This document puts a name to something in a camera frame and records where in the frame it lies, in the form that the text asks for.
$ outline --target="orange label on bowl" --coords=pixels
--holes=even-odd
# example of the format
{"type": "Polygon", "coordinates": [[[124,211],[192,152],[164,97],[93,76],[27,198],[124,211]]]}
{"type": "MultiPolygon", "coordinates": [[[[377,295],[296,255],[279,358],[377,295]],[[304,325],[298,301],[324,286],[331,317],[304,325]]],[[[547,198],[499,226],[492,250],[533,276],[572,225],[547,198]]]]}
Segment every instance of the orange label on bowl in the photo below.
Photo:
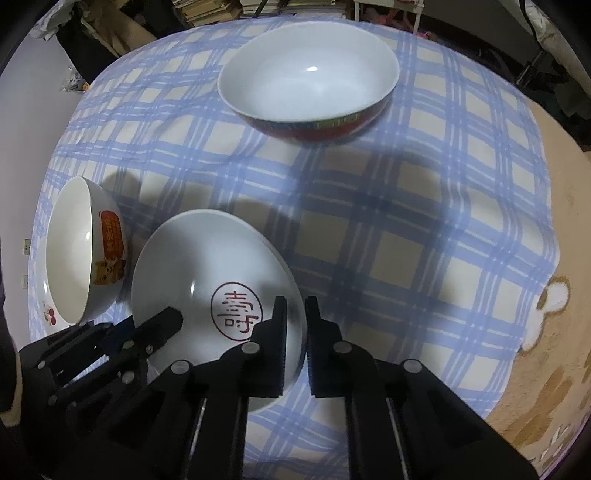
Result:
{"type": "Polygon", "coordinates": [[[95,262],[94,285],[116,283],[125,276],[124,246],[121,223],[115,212],[103,210],[100,213],[100,226],[103,230],[104,259],[95,262]]]}
{"type": "Polygon", "coordinates": [[[103,210],[100,213],[100,224],[103,230],[103,248],[107,260],[117,260],[123,257],[123,235],[121,223],[115,212],[103,210]]]}

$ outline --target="cartoon bear print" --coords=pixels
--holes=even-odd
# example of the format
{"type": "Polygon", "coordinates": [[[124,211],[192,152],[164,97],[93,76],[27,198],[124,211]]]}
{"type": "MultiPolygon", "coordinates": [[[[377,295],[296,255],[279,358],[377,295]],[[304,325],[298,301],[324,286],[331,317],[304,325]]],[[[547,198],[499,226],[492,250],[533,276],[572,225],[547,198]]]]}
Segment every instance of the cartoon bear print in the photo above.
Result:
{"type": "Polygon", "coordinates": [[[125,260],[100,260],[95,263],[95,285],[108,285],[122,279],[125,275],[125,260]]]}

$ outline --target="white wall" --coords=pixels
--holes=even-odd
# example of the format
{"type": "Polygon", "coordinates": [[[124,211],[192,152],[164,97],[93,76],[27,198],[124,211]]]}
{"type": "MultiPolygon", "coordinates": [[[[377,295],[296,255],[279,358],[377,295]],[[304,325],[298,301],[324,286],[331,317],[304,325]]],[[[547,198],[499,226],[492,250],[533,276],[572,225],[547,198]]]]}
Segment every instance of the white wall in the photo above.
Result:
{"type": "Polygon", "coordinates": [[[18,348],[29,343],[22,276],[33,217],[53,149],[81,98],[62,92],[70,61],[55,38],[27,37],[0,75],[0,242],[4,306],[18,348]]]}

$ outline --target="black metal bracket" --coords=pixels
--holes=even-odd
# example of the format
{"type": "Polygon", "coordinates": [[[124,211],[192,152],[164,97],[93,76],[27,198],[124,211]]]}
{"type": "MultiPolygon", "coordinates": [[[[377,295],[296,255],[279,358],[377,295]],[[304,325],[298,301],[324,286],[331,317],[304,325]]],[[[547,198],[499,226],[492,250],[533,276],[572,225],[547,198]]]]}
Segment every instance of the black metal bracket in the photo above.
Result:
{"type": "Polygon", "coordinates": [[[354,480],[537,479],[533,466],[420,361],[374,360],[306,299],[314,396],[344,397],[354,480]]]}
{"type": "Polygon", "coordinates": [[[147,384],[146,358],[182,324],[168,308],[137,329],[132,317],[76,326],[21,351],[25,444],[43,474],[241,477],[249,397],[283,392],[287,302],[277,297],[272,318],[220,359],[195,367],[178,360],[147,384]],[[75,378],[105,354],[105,363],[75,378]]]}

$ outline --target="bowl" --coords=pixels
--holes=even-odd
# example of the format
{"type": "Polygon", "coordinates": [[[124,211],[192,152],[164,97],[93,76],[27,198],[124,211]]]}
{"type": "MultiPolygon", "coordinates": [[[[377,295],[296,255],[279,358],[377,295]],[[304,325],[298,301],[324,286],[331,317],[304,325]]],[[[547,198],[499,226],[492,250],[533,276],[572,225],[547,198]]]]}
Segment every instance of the bowl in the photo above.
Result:
{"type": "Polygon", "coordinates": [[[104,313],[117,298],[127,251],[113,198],[83,177],[57,197],[47,229],[47,286],[54,309],[70,325],[104,313]]]}
{"type": "Polygon", "coordinates": [[[388,103],[400,75],[380,38],[349,24],[301,22],[243,45],[217,79],[222,100],[277,138],[325,141],[350,134],[388,103]]]}
{"type": "Polygon", "coordinates": [[[37,303],[41,315],[43,316],[45,332],[48,335],[51,335],[52,333],[68,328],[70,325],[60,317],[59,313],[57,313],[55,302],[51,298],[51,293],[49,292],[47,274],[45,272],[46,243],[47,238],[43,237],[37,244],[37,257],[35,259],[35,295],[37,297],[37,303]]]}
{"type": "MultiPolygon", "coordinates": [[[[131,287],[136,327],[166,307],[183,327],[148,359],[155,374],[176,360],[193,365],[217,360],[247,342],[271,318],[275,296],[287,299],[284,392],[304,362],[306,314],[287,265],[253,227],[228,213],[190,210],[164,222],[146,242],[131,287]]],[[[253,398],[249,411],[273,403],[253,398]]]]}

